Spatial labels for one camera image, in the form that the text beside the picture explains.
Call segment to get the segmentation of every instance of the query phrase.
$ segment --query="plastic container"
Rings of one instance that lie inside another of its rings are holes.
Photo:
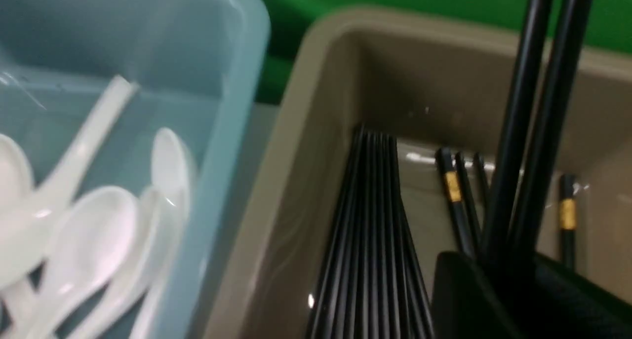
[[[264,0],[273,22],[258,101],[278,103],[291,72],[303,34],[323,15],[350,4],[379,4],[468,22],[519,31],[527,0]],[[556,0],[554,12],[559,9]],[[594,0],[586,43],[632,53],[632,34],[626,19],[632,15],[632,0]],[[554,24],[550,26],[553,33]]]
[[[380,9],[318,22],[298,54],[205,337],[303,335],[361,122],[398,137],[402,199],[432,293],[437,254],[455,249],[434,151],[447,145],[493,161],[517,42]],[[578,175],[578,272],[627,301],[630,97],[632,59],[585,49],[557,163]],[[538,248],[559,258],[557,180],[549,201]]]
[[[202,286],[212,294],[221,277],[253,182],[253,172],[237,169],[240,155],[253,157],[241,143],[269,37],[265,7],[260,0],[0,0],[0,7],[0,132],[24,148],[36,179],[56,164],[115,74],[143,89],[81,192],[115,184],[139,194],[160,127],[191,148],[196,196],[152,335],[185,337]],[[106,337],[127,337],[137,309]]]

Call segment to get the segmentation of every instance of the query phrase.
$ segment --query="spoon bowl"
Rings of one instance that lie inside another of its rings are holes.
[[[138,201],[115,186],[83,196],[60,220],[31,316],[15,338],[51,335],[78,305],[105,285],[129,253],[136,235]]]
[[[188,218],[197,183],[197,166],[191,150],[169,128],[160,128],[154,138],[152,184]]]
[[[0,210],[15,204],[34,188],[33,169],[20,146],[0,134]]]
[[[196,187],[196,160],[187,145],[169,128],[161,128],[156,133],[152,150],[151,177],[153,186],[175,207],[175,216],[172,219],[173,237],[162,268],[145,295],[129,339],[151,337],[156,310],[180,248],[180,239],[187,225],[191,199]]]
[[[110,281],[97,307],[73,330],[69,339],[98,338],[145,292],[164,262],[172,237],[173,206],[154,187],[140,196],[136,242]]]

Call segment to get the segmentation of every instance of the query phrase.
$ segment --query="bundle of chopsticks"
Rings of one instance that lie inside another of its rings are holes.
[[[436,151],[435,160],[458,249],[476,260],[481,227],[468,166],[474,169],[483,205],[487,204],[489,186],[485,159],[477,152],[471,161],[466,161],[463,152],[452,155],[448,147],[442,147]],[[576,218],[575,175],[566,173],[559,178],[559,252],[562,264],[571,271],[575,271]]]
[[[396,140],[359,127],[308,337],[433,336],[429,299],[400,196]]]
[[[531,337],[632,337],[630,306],[536,253],[591,5],[592,0],[562,0],[532,121],[553,0],[529,1],[480,238],[462,205],[450,210],[460,251],[476,260],[504,309]],[[449,152],[440,150],[436,161],[442,175],[451,172]],[[570,175],[560,180],[560,239],[569,269],[575,265],[573,183]]]

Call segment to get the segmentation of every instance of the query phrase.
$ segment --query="light blue plastic container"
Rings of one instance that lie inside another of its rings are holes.
[[[214,298],[255,175],[237,169],[251,155],[241,143],[268,36],[260,0],[0,0],[0,133],[24,148],[38,182],[115,74],[143,89],[81,193],[115,184],[138,195],[149,183],[160,127],[175,130],[199,163],[191,219],[154,338],[187,334],[203,285],[200,307]],[[61,337],[95,301],[59,328]],[[106,337],[127,337],[137,310]]]

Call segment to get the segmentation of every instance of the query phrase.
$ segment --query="spoon handle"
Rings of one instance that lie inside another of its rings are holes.
[[[11,321],[14,323],[23,323],[30,316],[38,301],[33,285],[28,278],[23,278],[13,285],[5,287],[0,292],[0,297],[2,297]]]
[[[137,90],[137,84],[129,83],[121,76],[113,78],[68,150],[43,182],[41,191],[61,202],[70,202],[120,112]]]
[[[180,231],[176,231],[172,234],[172,236],[172,244],[168,250],[167,256],[165,257],[165,261],[162,264],[161,269],[158,270],[155,280],[151,283],[151,285],[149,285],[149,289],[145,293],[143,304],[136,316],[134,326],[131,328],[129,339],[149,338],[154,326],[156,325],[154,323],[156,311],[158,310],[158,305],[160,305],[162,294],[167,288],[169,274],[176,258],[182,234]]]
[[[70,290],[66,294],[40,298],[37,309],[22,323],[13,326],[11,339],[51,339],[57,327],[92,292]]]

